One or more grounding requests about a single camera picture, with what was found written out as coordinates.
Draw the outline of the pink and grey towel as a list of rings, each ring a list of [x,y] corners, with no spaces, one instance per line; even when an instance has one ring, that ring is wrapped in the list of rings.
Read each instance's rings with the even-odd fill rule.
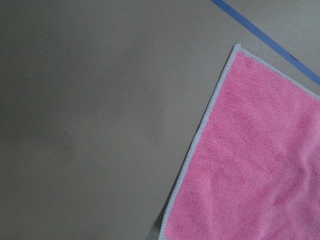
[[[320,97],[236,44],[192,140],[161,240],[317,240]]]

